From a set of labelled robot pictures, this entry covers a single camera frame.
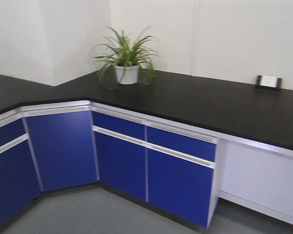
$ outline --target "blue cabinet door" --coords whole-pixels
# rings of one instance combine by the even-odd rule
[[[27,117],[43,190],[97,181],[91,113]]]
[[[40,193],[27,141],[0,154],[0,224]]]
[[[213,170],[154,150],[147,156],[148,201],[207,227]]]
[[[100,181],[145,200],[145,148],[101,133],[95,138]]]

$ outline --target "cabinet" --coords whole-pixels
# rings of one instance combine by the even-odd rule
[[[97,181],[90,111],[27,117],[43,190]]]
[[[100,181],[146,200],[146,164],[143,146],[95,133]]]
[[[220,196],[293,224],[293,156],[229,142]]]
[[[145,148],[135,143],[144,138],[144,126],[97,112],[93,123],[100,181],[146,200]]]
[[[40,193],[27,139],[21,119],[0,127],[0,224]]]
[[[148,200],[207,227],[213,169],[148,150]]]
[[[146,127],[97,112],[93,122],[100,181],[201,226],[209,225],[214,208],[214,138],[200,135],[208,142],[173,126],[148,121],[159,128]]]

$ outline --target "white wall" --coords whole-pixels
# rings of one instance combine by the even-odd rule
[[[109,33],[109,1],[40,0],[40,4],[52,61],[52,85],[97,70],[93,48]]]
[[[146,34],[157,40],[150,46],[160,57],[157,70],[191,74],[196,0],[111,0],[112,26],[137,36]]]
[[[0,0],[0,74],[57,85],[91,73],[106,25],[153,25],[157,70],[293,89],[293,0]]]
[[[195,75],[293,89],[293,0],[201,0]]]
[[[113,26],[149,33],[158,70],[293,89],[293,0],[111,0]]]
[[[0,74],[52,83],[38,0],[0,0]]]
[[[106,0],[0,0],[0,74],[58,85],[97,70]]]

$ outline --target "drawer handle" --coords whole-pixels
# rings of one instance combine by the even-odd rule
[[[105,129],[105,128],[101,128],[101,127],[98,127],[98,126],[92,126],[92,130],[95,131],[95,132],[98,132],[98,133],[102,133],[104,135],[108,135],[110,137],[115,137],[115,138],[125,140],[125,141],[131,142],[131,143],[134,143],[134,144],[137,144],[137,145],[141,145],[141,146],[144,146],[144,143],[145,143],[145,141],[143,141],[143,140],[136,139],[136,138],[133,138],[131,136],[127,136],[127,135],[124,135],[124,134],[121,134],[121,133],[117,133],[117,132],[114,132],[114,131],[111,131],[111,130],[108,130],[108,129]]]
[[[146,146],[146,147],[149,148],[149,149],[152,149],[152,150],[167,154],[167,155],[171,155],[171,156],[174,156],[174,157],[177,157],[177,158],[189,161],[189,162],[193,162],[193,163],[205,166],[205,167],[215,169],[215,163],[214,162],[210,162],[208,160],[205,160],[205,159],[202,159],[202,158],[199,158],[199,157],[195,157],[195,156],[192,156],[192,155],[181,153],[179,151],[171,150],[171,149],[168,149],[168,148],[165,148],[165,147],[162,147],[162,146],[159,146],[159,145],[154,145],[154,144]]]
[[[27,140],[29,138],[28,133],[25,133],[24,135],[0,146],[0,154],[3,153],[4,151],[7,151],[8,149],[11,149],[12,147],[20,144],[21,142]]]

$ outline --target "gray floor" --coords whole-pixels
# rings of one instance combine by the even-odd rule
[[[293,226],[220,199],[208,230],[102,184],[45,192],[0,234],[293,234]]]

